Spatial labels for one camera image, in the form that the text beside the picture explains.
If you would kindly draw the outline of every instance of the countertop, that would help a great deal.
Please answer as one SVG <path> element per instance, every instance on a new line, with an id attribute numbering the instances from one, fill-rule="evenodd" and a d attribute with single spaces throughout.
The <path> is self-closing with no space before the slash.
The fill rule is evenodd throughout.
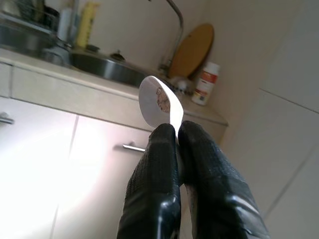
<path id="1" fill-rule="evenodd" d="M 0 62 L 13 65 L 18 68 L 40 73 L 46 76 L 61 79 L 76 85 L 86 86 L 113 95 L 131 100 L 139 100 L 139 89 L 105 80 L 87 73 L 50 64 L 48 62 L 21 55 L 8 50 L 0 49 Z M 199 106 L 193 103 L 190 97 L 185 96 L 181 100 L 184 113 L 203 120 L 227 126 L 227 121 L 208 106 Z"/>

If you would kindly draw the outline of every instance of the kitchen backsplash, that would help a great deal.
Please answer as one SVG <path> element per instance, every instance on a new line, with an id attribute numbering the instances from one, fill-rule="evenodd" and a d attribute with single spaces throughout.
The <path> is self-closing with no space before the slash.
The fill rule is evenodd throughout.
<path id="1" fill-rule="evenodd" d="M 209 0 L 175 0 L 184 16 L 187 35 L 201 23 Z M 80 0 L 82 9 L 85 0 Z M 120 50 L 131 63 L 156 69 L 173 47 L 178 31 L 178 18 L 165 0 L 100 0 L 90 44 L 103 53 Z M 47 0 L 61 10 L 65 1 Z"/>

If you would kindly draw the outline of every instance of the metal handle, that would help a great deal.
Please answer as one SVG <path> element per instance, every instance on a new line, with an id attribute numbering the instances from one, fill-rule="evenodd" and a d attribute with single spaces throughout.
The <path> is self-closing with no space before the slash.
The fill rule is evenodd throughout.
<path id="1" fill-rule="evenodd" d="M 14 124 L 14 120 L 9 118 L 5 112 L 0 113 L 0 123 Z"/>
<path id="2" fill-rule="evenodd" d="M 143 149 L 143 148 L 137 148 L 135 146 L 127 145 L 127 144 L 123 144 L 123 148 L 130 149 L 130 150 L 137 151 L 137 152 L 142 152 L 142 153 L 145 152 L 145 149 Z"/>

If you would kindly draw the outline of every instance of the dish rack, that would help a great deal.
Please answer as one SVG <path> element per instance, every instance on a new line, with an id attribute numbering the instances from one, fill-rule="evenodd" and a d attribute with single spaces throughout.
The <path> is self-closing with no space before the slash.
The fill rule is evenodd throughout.
<path id="1" fill-rule="evenodd" d="M 17 9 L 20 11 L 21 16 L 17 16 L 14 14 L 10 14 L 7 11 L 3 10 L 3 5 L 5 2 L 9 2 L 11 5 L 15 5 Z M 0 18 L 5 19 L 7 21 L 14 22 L 16 24 L 24 25 L 26 27 L 30 27 L 32 29 L 41 31 L 46 34 L 56 34 L 57 26 L 59 24 L 59 17 L 54 16 L 53 14 L 47 13 L 45 11 L 41 11 L 30 4 L 25 4 L 19 0 L 0 0 Z M 39 21 L 35 21 L 34 19 L 25 19 L 23 14 L 21 14 L 21 10 L 27 10 L 32 12 L 33 17 L 37 14 L 40 15 L 41 18 Z"/>

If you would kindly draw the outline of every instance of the kitchen tap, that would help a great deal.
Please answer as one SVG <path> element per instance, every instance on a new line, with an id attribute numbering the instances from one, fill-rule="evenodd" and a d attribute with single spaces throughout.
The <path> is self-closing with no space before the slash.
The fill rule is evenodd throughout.
<path id="1" fill-rule="evenodd" d="M 176 38 L 176 41 L 175 41 L 175 45 L 174 45 L 173 51 L 170 53 L 167 63 L 166 64 L 160 64 L 160 66 L 159 66 L 159 70 L 163 70 L 165 72 L 165 75 L 168 76 L 168 72 L 170 70 L 171 63 L 173 61 L 173 58 L 174 58 L 175 53 L 177 51 L 179 42 L 180 42 L 181 37 L 183 35 L 184 18 L 183 18 L 183 15 L 182 15 L 181 11 L 179 10 L 179 8 L 176 6 L 176 4 L 172 0 L 166 0 L 166 1 L 173 8 L 173 10 L 175 11 L 175 13 L 177 14 L 178 19 L 179 19 L 179 30 L 178 30 L 178 35 L 177 35 L 177 38 Z"/>

